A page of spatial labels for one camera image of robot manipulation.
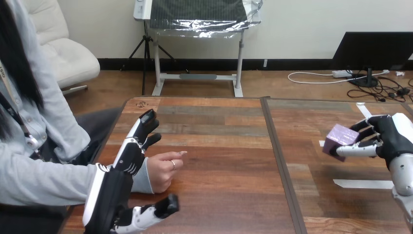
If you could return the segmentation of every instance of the white chair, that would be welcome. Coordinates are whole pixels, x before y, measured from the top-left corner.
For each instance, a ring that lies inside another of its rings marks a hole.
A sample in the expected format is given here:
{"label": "white chair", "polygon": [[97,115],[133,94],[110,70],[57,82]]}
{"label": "white chair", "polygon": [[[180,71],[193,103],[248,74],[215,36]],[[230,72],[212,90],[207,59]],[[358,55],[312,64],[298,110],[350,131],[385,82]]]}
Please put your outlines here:
{"label": "white chair", "polygon": [[[69,39],[69,30],[57,0],[23,0],[23,3],[61,89],[99,75],[100,65],[96,57],[86,47]],[[87,86],[71,88],[63,94],[81,89],[87,89]]]}

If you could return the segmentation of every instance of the white cable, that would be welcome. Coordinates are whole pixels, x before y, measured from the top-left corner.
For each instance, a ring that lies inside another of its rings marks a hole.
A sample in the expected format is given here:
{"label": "white cable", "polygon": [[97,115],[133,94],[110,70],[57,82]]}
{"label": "white cable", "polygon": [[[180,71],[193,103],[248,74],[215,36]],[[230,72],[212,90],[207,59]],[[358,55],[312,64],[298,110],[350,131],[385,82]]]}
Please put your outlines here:
{"label": "white cable", "polygon": [[[389,73],[389,70],[384,70],[382,73],[378,73],[378,74],[372,74],[372,76],[379,76],[382,74],[387,74]],[[326,77],[331,77],[333,76],[333,74],[317,74],[317,73],[311,73],[311,72],[294,72],[288,75],[288,79],[294,83],[299,83],[299,84],[335,84],[335,83],[341,83],[341,82],[348,82],[351,80],[356,80],[356,79],[362,79],[362,78],[366,78],[367,76],[363,76],[363,77],[358,77],[358,78],[353,78],[353,79],[344,79],[344,80],[339,80],[339,81],[331,81],[331,82],[304,82],[304,81],[296,81],[296,80],[292,80],[290,78],[291,75],[294,74],[310,74],[310,75],[317,75],[317,76],[326,76]]]}

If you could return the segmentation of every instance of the white stand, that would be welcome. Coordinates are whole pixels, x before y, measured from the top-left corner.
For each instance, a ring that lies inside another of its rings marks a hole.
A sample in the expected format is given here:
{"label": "white stand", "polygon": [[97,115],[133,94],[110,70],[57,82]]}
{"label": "white stand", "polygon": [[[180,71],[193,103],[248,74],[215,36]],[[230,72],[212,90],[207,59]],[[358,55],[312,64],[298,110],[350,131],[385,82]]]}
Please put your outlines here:
{"label": "white stand", "polygon": [[231,76],[219,76],[219,75],[204,75],[204,74],[161,74],[161,68],[159,63],[159,47],[158,39],[153,42],[155,48],[155,73],[156,73],[156,86],[153,89],[152,96],[159,96],[162,92],[162,87],[166,79],[197,79],[197,80],[231,80],[234,87],[234,94],[236,97],[243,97],[243,90],[241,87],[241,72],[243,68],[243,48],[244,48],[244,31],[241,32],[240,48],[238,51],[238,69],[237,74]]}

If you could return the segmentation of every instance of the silver robotic arm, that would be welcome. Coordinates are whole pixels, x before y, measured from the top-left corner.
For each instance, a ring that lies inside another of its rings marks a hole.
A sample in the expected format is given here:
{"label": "silver robotic arm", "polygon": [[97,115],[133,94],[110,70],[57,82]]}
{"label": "silver robotic arm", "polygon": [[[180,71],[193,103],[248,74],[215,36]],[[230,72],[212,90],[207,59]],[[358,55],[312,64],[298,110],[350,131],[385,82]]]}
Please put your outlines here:
{"label": "silver robotic arm", "polygon": [[85,234],[136,234],[179,211],[178,197],[142,207],[128,207],[132,177],[141,168],[145,151],[161,139],[148,135],[159,126],[156,113],[149,110],[134,124],[111,167],[97,163],[97,172],[85,204]]}
{"label": "silver robotic arm", "polygon": [[385,159],[394,184],[393,199],[413,233],[413,123],[404,114],[372,116],[351,127],[360,131],[357,143],[335,149],[337,156]]}

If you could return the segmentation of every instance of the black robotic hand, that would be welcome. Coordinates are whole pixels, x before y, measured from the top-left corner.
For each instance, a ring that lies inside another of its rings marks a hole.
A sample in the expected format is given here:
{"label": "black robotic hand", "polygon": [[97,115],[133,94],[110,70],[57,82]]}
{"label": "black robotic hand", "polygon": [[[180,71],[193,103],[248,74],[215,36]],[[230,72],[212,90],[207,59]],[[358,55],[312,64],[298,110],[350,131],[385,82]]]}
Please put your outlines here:
{"label": "black robotic hand", "polygon": [[147,148],[161,139],[160,134],[148,137],[158,126],[156,112],[145,112],[123,141],[112,167],[96,164],[97,172],[83,214],[85,234],[139,233],[179,211],[175,195],[153,205],[128,207],[132,177],[141,168]]}
{"label": "black robotic hand", "polygon": [[153,109],[141,115],[123,141],[113,167],[119,171],[129,172],[132,176],[136,175],[145,160],[145,151],[161,140],[159,133],[148,137],[158,126],[159,121]]}
{"label": "black robotic hand", "polygon": [[339,156],[379,156],[389,168],[394,158],[413,154],[413,124],[404,114],[372,116],[350,129],[359,132],[359,136],[355,144],[338,147]]}

